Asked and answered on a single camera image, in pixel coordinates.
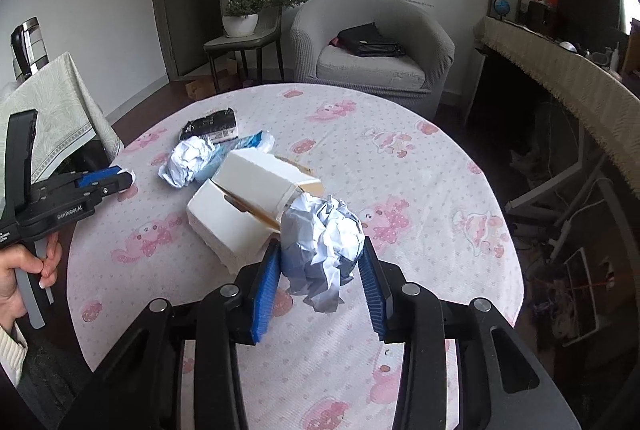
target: white crumpled paper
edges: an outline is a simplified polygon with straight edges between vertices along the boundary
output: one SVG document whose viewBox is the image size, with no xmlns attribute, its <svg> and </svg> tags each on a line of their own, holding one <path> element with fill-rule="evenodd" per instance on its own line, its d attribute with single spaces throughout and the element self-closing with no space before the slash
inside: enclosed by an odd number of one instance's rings
<svg viewBox="0 0 640 430">
<path fill-rule="evenodd" d="M 209 163 L 214 150 L 214 144 L 202 137 L 180 141 L 167 162 L 158 168 L 158 175 L 172 187 L 182 188 Z"/>
<path fill-rule="evenodd" d="M 364 247 L 358 217 L 343 201 L 303 193 L 282 215 L 280 243 L 289 292 L 306 295 L 305 304 L 318 313 L 335 312 L 340 286 L 353 280 Z"/>
</svg>

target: computer mouse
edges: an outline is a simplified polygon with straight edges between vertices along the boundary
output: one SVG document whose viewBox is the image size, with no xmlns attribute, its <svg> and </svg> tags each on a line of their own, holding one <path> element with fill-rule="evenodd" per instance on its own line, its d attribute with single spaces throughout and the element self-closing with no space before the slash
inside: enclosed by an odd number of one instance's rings
<svg viewBox="0 0 640 430">
<path fill-rule="evenodd" d="M 562 42 L 560 46 L 569 52 L 578 52 L 578 49 L 574 47 L 574 44 L 570 44 L 569 42 Z"/>
</svg>

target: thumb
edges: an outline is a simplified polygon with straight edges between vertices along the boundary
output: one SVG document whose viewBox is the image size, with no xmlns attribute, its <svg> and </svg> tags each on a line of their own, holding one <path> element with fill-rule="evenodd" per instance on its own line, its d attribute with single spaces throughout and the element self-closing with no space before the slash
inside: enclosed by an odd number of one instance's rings
<svg viewBox="0 0 640 430">
<path fill-rule="evenodd" d="M 21 244 L 0 251 L 0 269 L 22 269 L 27 273 L 41 273 L 43 262 Z"/>
</svg>

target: metal screw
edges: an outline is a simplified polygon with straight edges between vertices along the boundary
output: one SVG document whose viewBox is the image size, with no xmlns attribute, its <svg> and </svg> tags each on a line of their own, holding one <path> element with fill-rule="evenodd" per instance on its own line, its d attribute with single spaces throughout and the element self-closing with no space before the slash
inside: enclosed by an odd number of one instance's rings
<svg viewBox="0 0 640 430">
<path fill-rule="evenodd" d="M 484 298 L 476 298 L 474 300 L 474 307 L 480 312 L 487 313 L 491 310 L 491 302 Z"/>
<path fill-rule="evenodd" d="M 235 284 L 225 284 L 220 288 L 220 294 L 226 298 L 236 296 L 239 292 L 240 289 Z"/>
<path fill-rule="evenodd" d="M 161 313 L 167 307 L 167 302 L 164 298 L 156 298 L 155 300 L 151 300 L 149 304 L 149 310 L 153 313 Z"/>
<path fill-rule="evenodd" d="M 402 286 L 402 292 L 407 296 L 418 296 L 418 294 L 420 294 L 420 286 L 411 282 L 407 282 Z"/>
</svg>

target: blue globe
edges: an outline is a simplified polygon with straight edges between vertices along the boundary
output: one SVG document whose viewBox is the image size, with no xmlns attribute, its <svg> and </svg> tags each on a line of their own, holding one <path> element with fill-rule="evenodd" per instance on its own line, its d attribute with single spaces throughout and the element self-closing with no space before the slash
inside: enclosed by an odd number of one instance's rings
<svg viewBox="0 0 640 430">
<path fill-rule="evenodd" d="M 508 0 L 495 0 L 494 9 L 500 16 L 506 16 L 511 12 L 511 5 Z"/>
</svg>

